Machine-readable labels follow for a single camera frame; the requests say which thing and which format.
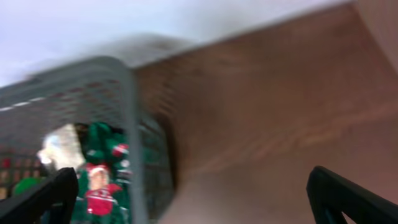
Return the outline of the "green Nescafe bag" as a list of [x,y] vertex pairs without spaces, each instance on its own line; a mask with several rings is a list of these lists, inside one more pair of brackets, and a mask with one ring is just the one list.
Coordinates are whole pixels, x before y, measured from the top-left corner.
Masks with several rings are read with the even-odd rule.
[[72,223],[131,223],[129,146],[124,130],[104,122],[77,123],[84,162]]

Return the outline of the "green lid jar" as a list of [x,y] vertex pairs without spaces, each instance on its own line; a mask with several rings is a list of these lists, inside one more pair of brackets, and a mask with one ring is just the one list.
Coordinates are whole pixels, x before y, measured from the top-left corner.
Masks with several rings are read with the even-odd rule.
[[19,195],[31,187],[39,184],[44,178],[43,177],[26,177],[20,180],[12,190],[12,196]]

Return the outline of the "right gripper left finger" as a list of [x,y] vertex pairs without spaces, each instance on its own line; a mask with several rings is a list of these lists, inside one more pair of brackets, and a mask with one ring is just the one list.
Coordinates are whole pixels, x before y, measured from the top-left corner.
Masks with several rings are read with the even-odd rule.
[[3,200],[1,223],[35,223],[57,203],[61,208],[50,217],[50,221],[70,223],[77,194],[78,180],[74,168],[62,168],[21,194]]

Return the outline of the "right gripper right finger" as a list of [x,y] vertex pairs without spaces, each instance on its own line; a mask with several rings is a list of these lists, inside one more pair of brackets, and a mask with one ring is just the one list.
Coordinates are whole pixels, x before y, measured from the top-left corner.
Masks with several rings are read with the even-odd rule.
[[307,182],[307,195],[316,224],[355,223],[397,224],[397,205],[358,184],[316,166]]

